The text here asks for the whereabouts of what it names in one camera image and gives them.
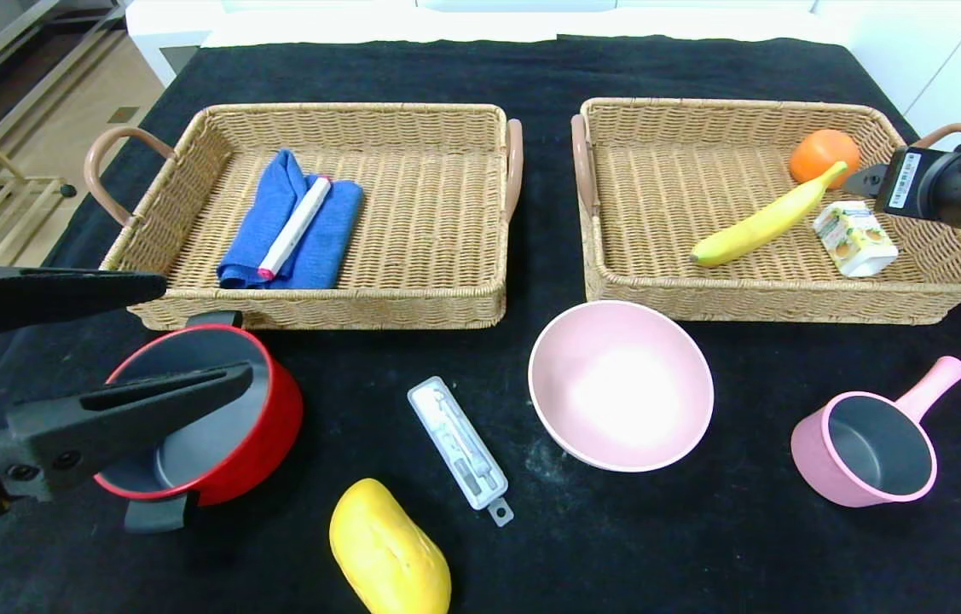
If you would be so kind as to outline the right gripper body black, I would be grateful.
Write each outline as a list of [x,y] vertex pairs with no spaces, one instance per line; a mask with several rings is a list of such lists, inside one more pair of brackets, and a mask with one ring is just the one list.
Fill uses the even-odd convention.
[[909,147],[894,153],[875,206],[961,229],[961,152]]

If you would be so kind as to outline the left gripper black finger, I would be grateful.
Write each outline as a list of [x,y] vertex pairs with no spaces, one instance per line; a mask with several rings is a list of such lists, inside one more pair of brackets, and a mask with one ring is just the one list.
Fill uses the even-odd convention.
[[163,275],[109,269],[0,267],[0,333],[153,302]]
[[238,361],[16,405],[0,429],[2,484],[51,501],[239,399],[253,380],[251,363]]

